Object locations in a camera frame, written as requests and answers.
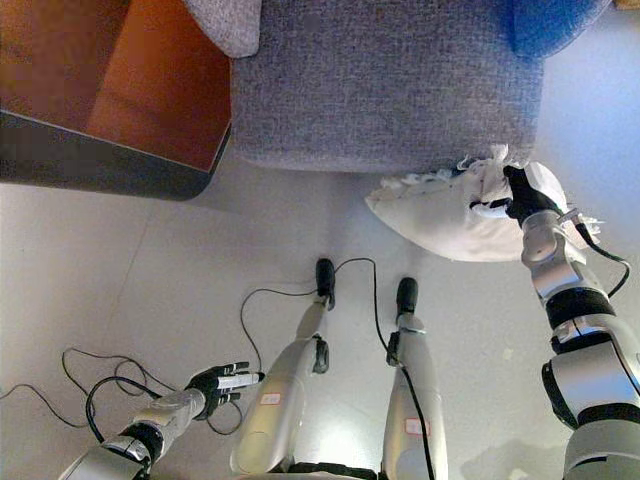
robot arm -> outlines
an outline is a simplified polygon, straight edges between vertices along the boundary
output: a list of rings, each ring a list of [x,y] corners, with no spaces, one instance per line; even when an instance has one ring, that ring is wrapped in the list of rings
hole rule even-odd
[[[565,479],[637,478],[638,341],[561,227],[571,220],[589,235],[580,214],[567,212],[557,179],[535,162],[524,169],[506,167],[504,173],[513,192],[507,213],[524,233],[522,262],[553,330],[556,356],[543,366],[543,383],[556,416],[575,430]]]
[[[239,398],[234,389],[262,381],[262,373],[238,372],[248,366],[236,363],[213,367],[194,376],[184,390],[154,400],[119,435],[76,460],[60,480],[148,478],[151,467],[192,420],[205,420],[218,406]]]

white floor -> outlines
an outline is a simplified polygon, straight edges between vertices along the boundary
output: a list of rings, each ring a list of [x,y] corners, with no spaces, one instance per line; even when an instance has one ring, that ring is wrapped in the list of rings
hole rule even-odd
[[[603,241],[640,266],[640,16],[611,12],[547,64],[537,155],[573,200],[610,223]],[[83,397],[59,355],[76,345],[130,354],[176,385],[210,365],[254,361],[239,326],[254,287],[304,291],[320,256],[378,262],[385,335],[403,275],[421,287],[442,393],[452,480],[562,476],[569,432],[540,381],[549,328],[518,263],[472,265],[433,256],[387,229],[363,196],[377,178],[261,170],[231,148],[214,182],[187,204],[24,186],[0,186],[3,391],[28,381],[83,420]],[[617,267],[594,259],[604,282]],[[640,331],[638,277],[616,298]],[[298,461],[378,468],[392,370],[373,325],[371,269],[339,273],[329,320],[332,364],[309,391]],[[247,324],[269,365],[308,300],[262,295]],[[110,373],[73,359],[86,385]],[[251,399],[247,391],[241,402]],[[98,423],[114,433],[144,403],[105,388]],[[214,422],[235,421],[224,407]],[[26,391],[2,402],[7,479],[55,478],[91,434],[65,427]],[[197,424],[156,469],[159,479],[229,474],[233,439]]]

sticker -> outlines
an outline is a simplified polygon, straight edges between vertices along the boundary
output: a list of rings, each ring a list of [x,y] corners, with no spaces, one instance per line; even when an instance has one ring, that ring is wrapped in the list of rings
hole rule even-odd
[[[262,395],[260,405],[280,405],[279,393],[265,393]]]
[[[431,436],[431,424],[427,422],[427,437]],[[422,436],[422,425],[420,425],[419,418],[407,418],[404,421],[404,431],[408,435],[418,435]]]

wire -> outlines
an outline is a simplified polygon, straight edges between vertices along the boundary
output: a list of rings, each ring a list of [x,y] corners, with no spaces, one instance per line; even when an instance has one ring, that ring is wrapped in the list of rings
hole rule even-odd
[[[238,429],[242,426],[242,422],[244,422],[244,414],[242,413],[242,410],[240,409],[238,404],[233,400],[231,400],[231,402],[229,403],[235,407],[236,411],[238,412],[238,418],[239,418],[238,423],[231,430],[229,430],[228,432],[223,432],[221,430],[218,430],[216,427],[213,426],[213,424],[211,423],[211,420],[207,418],[207,424],[209,425],[209,428],[211,428],[211,430],[213,430],[218,435],[222,435],[223,437],[227,437],[229,435],[233,435],[234,433],[236,433]]]
[[[98,430],[98,426],[96,425],[96,422],[95,422],[95,419],[94,419],[93,397],[94,397],[94,395],[96,394],[96,392],[98,391],[98,389],[100,387],[102,387],[105,383],[109,383],[109,382],[128,383],[129,385],[133,385],[134,387],[138,388],[142,392],[146,393],[147,395],[149,395],[154,400],[156,400],[156,399],[158,399],[158,398],[160,398],[162,396],[159,393],[156,393],[153,390],[151,390],[150,388],[148,388],[146,385],[143,385],[142,383],[138,383],[135,380],[131,380],[130,378],[127,378],[127,377],[121,377],[121,376],[113,375],[111,377],[103,378],[102,380],[100,380],[98,383],[96,383],[93,386],[93,388],[91,389],[91,391],[87,395],[87,401],[86,401],[85,407],[84,407],[84,413],[87,416],[87,423],[89,424],[89,428],[91,429],[91,431],[95,435],[96,439],[98,440],[98,443],[104,442],[104,437],[100,433],[100,430]]]
[[[422,413],[422,408],[420,408],[420,402],[418,401],[418,396],[416,394],[415,388],[413,387],[413,381],[411,380],[411,375],[409,374],[409,370],[407,369],[407,367],[403,365],[402,362],[400,362],[398,358],[395,356],[395,354],[389,350],[389,346],[384,341],[384,338],[382,336],[382,331],[380,330],[380,317],[378,315],[378,273],[377,273],[376,262],[371,258],[367,258],[367,257],[352,258],[351,260],[347,260],[341,263],[338,266],[338,268],[336,268],[336,272],[340,268],[342,268],[344,265],[351,262],[358,262],[358,261],[369,262],[373,266],[373,307],[374,307],[373,312],[374,312],[374,319],[376,323],[376,332],[378,333],[378,339],[380,340],[380,343],[382,344],[382,347],[384,348],[387,355],[396,361],[396,363],[400,366],[400,370],[404,374],[404,377],[407,379],[407,384],[409,385],[409,391],[411,392],[411,399],[413,400],[413,405],[415,406],[418,412],[418,418],[420,419],[420,428],[422,429],[422,446],[424,448],[424,458],[427,462],[427,471],[429,472],[429,479],[435,480],[436,475],[433,470],[433,464],[431,462],[431,454],[429,450],[429,439],[427,437],[427,424],[424,419],[424,414]]]
[[[79,348],[76,347],[70,347],[67,348],[64,352],[62,352],[62,357],[61,357],[61,363],[62,363],[62,370],[64,370],[64,374],[66,375],[66,377],[71,380],[71,382],[73,382],[73,384],[78,387],[78,389],[80,389],[80,391],[82,393],[84,393],[85,397],[89,395],[89,392],[87,391],[86,388],[84,388],[80,382],[78,380],[76,380],[73,375],[71,375],[71,372],[69,371],[69,367],[67,366],[67,355],[70,352],[75,352],[75,353],[79,353],[81,355],[87,356],[87,357],[91,357],[91,358],[96,358],[96,359],[100,359],[100,360],[114,360],[114,359],[120,359],[122,360],[120,363],[118,363],[114,369],[113,369],[113,376],[117,377],[120,376],[120,369],[128,364],[128,363],[132,363],[133,365],[136,366],[136,368],[140,371],[140,374],[142,375],[142,379],[143,379],[143,385],[146,387],[148,386],[148,379],[150,378],[151,380],[153,380],[154,382],[156,382],[158,385],[163,386],[164,388],[166,388],[167,390],[170,390],[172,392],[176,391],[175,387],[172,387],[171,385],[168,385],[160,380],[158,380],[157,377],[155,377],[153,374],[151,374],[149,372],[149,370],[147,370],[146,368],[144,368],[142,366],[142,364],[136,360],[134,360],[131,357],[128,357],[126,355],[98,355],[97,353],[91,353],[91,352],[87,352],[85,350],[81,350]],[[138,391],[138,392],[132,392],[131,390],[128,390],[126,388],[124,388],[122,386],[121,382],[116,382],[116,385],[118,386],[118,388],[126,393],[127,395],[131,396],[131,397],[139,397],[140,395],[142,395],[144,392],[143,391]],[[93,415],[95,416],[95,405],[92,403],[91,404],[91,410],[93,412]]]
[[[306,297],[307,295],[313,295],[317,291],[318,290],[315,289],[315,290],[311,290],[310,292],[305,292],[305,293],[289,293],[289,292],[281,292],[279,290],[273,290],[271,288],[257,288],[255,290],[253,290],[251,293],[249,293],[249,295],[247,295],[244,298],[244,300],[242,301],[242,305],[240,306],[240,325],[242,326],[242,330],[244,331],[245,336],[249,340],[249,343],[251,343],[251,346],[253,347],[253,351],[256,353],[256,357],[258,358],[258,371],[259,372],[262,371],[262,356],[260,355],[260,351],[258,350],[256,342],[253,340],[253,337],[251,337],[251,334],[247,330],[247,326],[244,323],[244,308],[247,305],[247,302],[249,301],[249,299],[251,297],[253,297],[255,294],[260,293],[260,292],[275,293],[277,295],[283,295],[285,297]]]
[[[134,360],[133,358],[126,356],[126,355],[99,355],[97,353],[91,353],[91,352],[87,352],[85,350],[82,350],[80,348],[76,348],[76,347],[70,347],[67,348],[66,350],[64,350],[62,352],[61,358],[60,358],[60,363],[62,364],[62,370],[64,371],[65,376],[84,394],[85,397],[89,396],[89,391],[78,381],[77,378],[75,378],[72,373],[71,373],[71,369],[69,368],[68,365],[68,355],[69,353],[78,353],[80,355],[84,355],[86,357],[90,357],[90,358],[95,358],[95,359],[99,359],[99,360],[113,360],[113,359],[120,359],[122,360],[121,362],[119,362],[118,364],[116,364],[116,366],[114,367],[113,370],[113,376],[114,377],[120,377],[120,370],[127,364],[131,363],[133,364],[139,371],[140,371],[140,375],[142,376],[142,385],[144,385],[145,387],[148,387],[148,383],[149,383],[149,379],[153,380],[155,383],[157,383],[158,385],[161,385],[162,387],[166,388],[167,390],[171,391],[171,392],[175,392],[177,389],[173,386],[171,386],[168,383],[165,383],[163,381],[161,381],[160,379],[158,379],[158,377],[156,377],[155,375],[153,375],[151,372],[149,372],[149,370],[147,370],[140,362],[138,362],[137,360]],[[116,385],[118,386],[118,388],[125,393],[126,395],[129,395],[131,397],[138,397],[140,395],[143,395],[145,392],[144,390],[138,390],[138,391],[132,391],[128,388],[125,388],[123,386],[123,383],[127,383],[127,382],[121,382],[119,380],[114,380],[116,382]],[[38,398],[40,398],[40,400],[42,400],[42,402],[45,404],[45,406],[47,407],[47,409],[58,419],[60,420],[62,423],[64,423],[65,425],[71,427],[71,428],[75,428],[75,429],[82,429],[82,428],[86,428],[88,426],[90,426],[89,421],[84,422],[84,423],[75,423],[67,418],[65,418],[62,414],[60,414],[52,405],[51,401],[49,401],[47,399],[47,397],[45,396],[44,393],[42,393],[36,386],[31,385],[29,383],[19,383],[14,385],[7,393],[0,395],[0,401],[4,400],[5,398],[9,397],[10,395],[12,395],[16,390],[20,389],[20,388],[24,388],[24,389],[29,389],[31,390],[33,393],[35,393]],[[219,429],[217,429],[208,419],[207,419],[207,424],[209,426],[209,428],[216,434],[218,435],[231,435],[234,432],[236,432],[240,426],[242,425],[242,422],[244,420],[244,416],[242,414],[242,410],[240,409],[240,407],[235,403],[235,401],[231,401],[231,404],[233,404],[233,406],[235,407],[235,409],[238,411],[239,415],[240,415],[240,420],[239,422],[229,431],[229,432],[223,432],[220,431]],[[90,409],[90,416],[91,419],[94,420],[95,416],[96,416],[96,407],[95,407],[95,403],[92,400],[90,405],[89,405],[89,409]]]
[[[71,427],[71,428],[86,428],[87,427],[87,423],[73,423],[70,420],[67,420],[66,418],[64,418],[62,415],[60,415],[52,406],[51,403],[49,402],[49,400],[47,400],[47,398],[44,396],[44,394],[42,392],[40,392],[35,386],[29,384],[29,383],[18,383],[16,385],[14,385],[11,390],[9,390],[7,393],[5,393],[4,395],[0,396],[0,400],[4,400],[5,398],[7,398],[9,395],[11,395],[13,392],[15,392],[18,388],[28,388],[29,390],[31,390],[33,393],[35,393],[38,397],[40,397],[40,400],[42,400],[44,402],[44,404],[47,406],[47,408],[49,409],[49,411],[58,419],[60,420],[62,423],[64,423],[65,425]]]
[[[599,253],[603,257],[608,258],[609,260],[613,260],[614,262],[617,262],[624,266],[624,274],[622,275],[622,278],[620,279],[618,284],[611,289],[611,291],[608,294],[609,298],[613,297],[624,286],[624,284],[627,283],[627,280],[631,275],[631,264],[624,258],[619,257],[618,255],[614,255],[613,253],[608,252],[604,248],[600,248],[598,245],[596,245],[596,243],[593,241],[593,238],[591,238],[589,229],[584,223],[576,224],[576,230],[578,230],[578,233],[580,233],[580,236],[587,243],[587,245],[591,247],[592,250]]]
[[[382,347],[384,348],[385,352],[387,353],[387,355],[390,356],[390,358],[393,358],[398,363],[398,366],[400,367],[402,373],[404,374],[404,377],[407,380],[407,384],[409,385],[409,391],[411,392],[411,399],[413,400],[413,405],[415,406],[418,412],[418,418],[420,419],[420,427],[422,429],[422,446],[424,448],[424,456],[427,462],[429,479],[435,480],[436,476],[433,470],[433,464],[431,462],[431,454],[429,451],[429,439],[427,437],[427,424],[424,419],[424,414],[422,413],[422,408],[420,408],[420,402],[418,401],[418,396],[416,394],[415,388],[413,387],[413,382],[411,381],[411,375],[409,374],[409,370],[407,369],[407,367],[404,366],[402,362],[398,360],[395,354],[389,350],[387,342],[384,341],[384,337],[382,336],[382,330],[380,329],[380,316],[378,314],[378,271],[377,271],[378,268],[377,268],[376,262],[373,259],[368,257],[351,258],[339,264],[334,270],[334,273],[337,274],[340,271],[340,269],[342,269],[342,267],[353,262],[368,262],[373,267],[373,312],[374,312],[376,333],[378,334],[378,339],[380,340],[380,343],[382,344]],[[253,338],[251,338],[251,335],[249,335],[249,332],[247,331],[247,327],[244,323],[244,307],[249,301],[249,299],[253,295],[259,292],[270,292],[278,295],[285,295],[288,297],[303,297],[306,295],[312,295],[316,293],[317,290],[312,290],[306,293],[288,293],[288,292],[281,292],[278,290],[272,290],[269,288],[258,288],[252,291],[251,293],[249,293],[249,295],[245,297],[244,301],[242,302],[242,306],[240,307],[240,324],[242,325],[242,330],[244,331],[245,335],[249,339],[249,342],[251,343],[251,346],[253,347],[253,350],[256,353],[256,356],[258,357],[258,365],[259,365],[258,370],[262,370],[262,357],[260,356],[258,347],[256,346]]]

gray fabric sofa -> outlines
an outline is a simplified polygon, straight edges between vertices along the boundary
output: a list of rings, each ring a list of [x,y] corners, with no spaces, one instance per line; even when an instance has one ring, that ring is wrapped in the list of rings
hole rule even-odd
[[[185,2],[223,51],[246,57],[232,74],[244,158],[422,172],[488,156],[494,143],[527,158],[543,58],[610,0]]]

